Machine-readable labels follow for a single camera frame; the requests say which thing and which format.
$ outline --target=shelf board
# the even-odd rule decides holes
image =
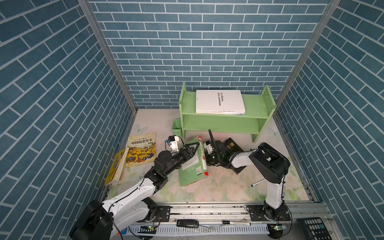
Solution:
[[[259,124],[255,118],[233,118],[230,115],[195,114],[183,115],[184,130],[213,132],[236,132],[259,134]]]
[[[235,118],[268,118],[268,110],[262,95],[242,94],[245,114],[244,115],[226,115]],[[182,113],[185,115],[202,115],[196,113],[196,92],[184,92],[182,103]],[[215,116],[217,114],[203,114],[205,116]]]

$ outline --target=blue brick wallpaper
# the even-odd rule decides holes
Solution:
[[[131,114],[76,0],[0,1],[0,239],[66,238]]]
[[[139,108],[178,108],[188,90],[276,98],[328,0],[91,0]]]
[[[277,115],[341,234],[383,239],[384,1],[342,0]]]

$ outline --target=green book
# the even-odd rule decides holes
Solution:
[[[188,143],[199,142],[196,154],[179,169],[180,186],[186,186],[208,176],[207,163],[205,161],[203,139],[198,136]]]

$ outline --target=floral mat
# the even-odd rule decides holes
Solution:
[[[156,119],[151,119],[151,115],[156,115]],[[130,135],[156,132],[156,151],[159,153],[164,150],[163,141],[169,135],[173,135],[171,126],[173,120],[178,116],[178,110],[140,109]],[[291,161],[273,119],[268,122],[266,129],[256,143],[252,143],[250,134],[214,132],[213,135],[215,140],[221,141],[231,137],[245,151],[266,142]],[[201,136],[203,141],[209,139],[208,132],[187,131],[187,137],[184,141],[187,142],[196,136]],[[152,166],[153,162],[124,168],[121,180],[111,186],[108,198],[112,198],[138,183]],[[168,175],[168,183],[151,198],[156,202],[244,202],[265,200],[265,182],[251,187],[252,183],[263,179],[255,166],[247,166],[238,175],[234,171],[223,167],[208,167],[208,173],[208,177],[185,187],[180,187],[179,171],[176,170]],[[308,200],[292,162],[289,173],[285,177],[285,182],[283,191],[285,200]]]

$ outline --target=black cable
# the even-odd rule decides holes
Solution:
[[[128,229],[129,229],[129,231],[131,232],[131,234],[134,235],[135,237],[137,237],[138,239],[141,239],[141,240],[144,239],[144,237],[143,237],[143,238],[140,238],[138,235],[134,234],[134,233],[131,231],[131,228],[130,228],[129,226],[128,226]]]
[[[145,179],[145,177],[143,177],[143,181],[141,181],[140,185],[139,185],[135,190],[133,190],[132,192],[130,192],[130,193],[129,193],[128,195],[126,195],[125,197],[120,198],[119,200],[117,200],[117,201],[114,202],[113,204],[117,203],[117,202],[120,201],[120,200],[123,200],[124,198],[128,197],[129,195],[131,195],[134,191],[138,190],[139,187],[143,184],[144,179]]]
[[[115,224],[115,222],[113,221],[113,218],[111,217],[111,215],[109,215],[109,218],[111,219],[113,225],[116,227],[117,231],[119,232],[120,237],[121,237],[121,240],[124,240],[124,239],[122,238],[121,231],[120,231],[120,230],[118,229],[118,227],[116,226],[116,224]]]
[[[156,216],[155,216],[155,219],[153,220],[153,224],[152,224],[154,229],[156,229],[160,226],[160,213],[158,212],[158,214],[159,214],[159,224],[155,227],[155,221],[156,221]]]
[[[236,157],[236,155],[238,155],[240,152],[235,152],[231,155],[231,157],[229,158],[229,162],[225,165],[225,166],[222,166],[222,167],[225,167],[225,168],[228,168],[229,166],[231,166],[232,164],[232,161],[233,159]]]
[[[284,237],[284,236],[287,236],[288,235],[288,233],[291,231],[291,229],[292,229],[292,213],[291,213],[291,210],[289,209],[289,207],[284,203],[284,205],[287,207],[287,209],[288,209],[288,211],[289,211],[289,213],[290,213],[290,215],[291,215],[291,227],[289,228],[289,230],[288,230],[288,232],[286,233],[286,234],[283,234],[281,237]]]
[[[170,138],[170,137],[179,137],[180,140],[181,140],[181,142],[183,143],[183,147],[182,147],[181,149],[184,148],[184,141],[183,141],[183,139],[182,139],[180,136],[178,136],[178,135],[172,135],[172,136],[169,136],[169,137],[168,137],[168,141],[169,141],[169,138]],[[166,151],[168,151],[168,152],[172,151],[172,149],[171,149],[171,150],[167,150],[166,141],[164,142],[164,147],[165,147]]]
[[[283,189],[283,191],[284,191],[284,183],[285,183],[285,176],[286,175],[284,175],[284,177],[283,177],[283,185],[282,185],[282,189]],[[284,198],[284,196],[283,196],[283,191],[281,191],[281,199],[283,200],[283,198]]]

